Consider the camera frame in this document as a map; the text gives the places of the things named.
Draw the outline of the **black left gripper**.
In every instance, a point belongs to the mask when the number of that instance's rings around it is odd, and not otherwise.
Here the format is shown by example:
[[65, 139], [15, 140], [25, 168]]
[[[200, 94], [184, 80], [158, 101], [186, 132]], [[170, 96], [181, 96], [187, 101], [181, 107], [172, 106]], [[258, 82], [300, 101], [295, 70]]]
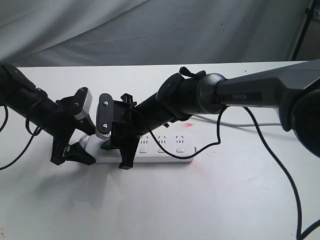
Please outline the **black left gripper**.
[[96, 159], [79, 142], [69, 145], [75, 129], [88, 136], [96, 133], [90, 117], [77, 120], [72, 113], [73, 96], [53, 102], [44, 95], [37, 99], [37, 126], [53, 137], [50, 161], [61, 165], [65, 161], [93, 165]]

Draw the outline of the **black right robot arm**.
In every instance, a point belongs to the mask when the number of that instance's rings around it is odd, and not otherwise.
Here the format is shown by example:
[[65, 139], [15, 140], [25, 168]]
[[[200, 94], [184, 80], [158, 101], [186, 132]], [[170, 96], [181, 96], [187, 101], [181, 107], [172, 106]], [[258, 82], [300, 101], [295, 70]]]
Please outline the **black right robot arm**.
[[282, 129], [294, 131], [313, 155], [320, 154], [320, 62], [306, 61], [240, 77], [191, 73], [181, 67], [141, 103], [129, 94], [114, 101], [109, 139], [103, 150], [118, 149], [121, 169], [133, 166], [140, 137], [191, 116], [221, 114], [227, 107], [275, 109]]

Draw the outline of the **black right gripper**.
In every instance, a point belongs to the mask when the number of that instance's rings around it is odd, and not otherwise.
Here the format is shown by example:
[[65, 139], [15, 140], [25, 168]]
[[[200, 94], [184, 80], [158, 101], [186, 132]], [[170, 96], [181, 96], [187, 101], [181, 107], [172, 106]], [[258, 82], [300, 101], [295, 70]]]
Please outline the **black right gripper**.
[[138, 104], [128, 93], [124, 93], [120, 100], [113, 102], [111, 135], [100, 148], [105, 151], [119, 149], [121, 155], [119, 168], [122, 170], [133, 167], [140, 137], [147, 132], [140, 115], [145, 116], [149, 107], [149, 98]]

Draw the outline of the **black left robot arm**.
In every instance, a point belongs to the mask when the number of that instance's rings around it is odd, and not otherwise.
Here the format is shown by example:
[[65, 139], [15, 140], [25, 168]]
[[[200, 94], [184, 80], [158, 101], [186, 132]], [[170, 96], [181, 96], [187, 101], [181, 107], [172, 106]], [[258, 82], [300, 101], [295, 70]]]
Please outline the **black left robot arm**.
[[66, 161], [92, 165], [95, 158], [80, 143], [69, 144], [75, 130], [91, 136], [95, 133], [89, 110], [92, 95], [81, 87], [72, 96], [52, 101], [48, 94], [9, 63], [0, 65], [0, 100], [53, 137], [50, 161], [61, 165]]

